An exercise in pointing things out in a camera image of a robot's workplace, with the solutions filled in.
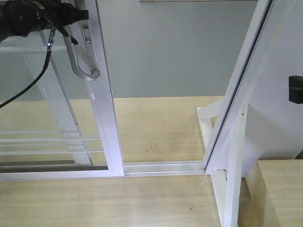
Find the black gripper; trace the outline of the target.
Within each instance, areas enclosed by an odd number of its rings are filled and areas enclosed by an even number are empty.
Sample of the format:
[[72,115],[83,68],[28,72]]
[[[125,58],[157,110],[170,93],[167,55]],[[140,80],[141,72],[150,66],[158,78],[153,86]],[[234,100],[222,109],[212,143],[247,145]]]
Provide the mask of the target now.
[[54,27],[77,45],[78,41],[64,27],[88,19],[88,10],[76,8],[63,0],[7,1],[7,37],[27,37],[31,32]]

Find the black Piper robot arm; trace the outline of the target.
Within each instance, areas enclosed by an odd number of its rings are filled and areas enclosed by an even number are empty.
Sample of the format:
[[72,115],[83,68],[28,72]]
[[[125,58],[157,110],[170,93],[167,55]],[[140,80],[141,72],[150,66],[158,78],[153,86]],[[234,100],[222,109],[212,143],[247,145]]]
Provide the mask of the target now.
[[55,32],[59,31],[64,37],[70,37],[73,44],[78,44],[65,27],[88,19],[88,10],[63,0],[5,0],[0,2],[0,40],[50,30],[49,42],[53,42]]

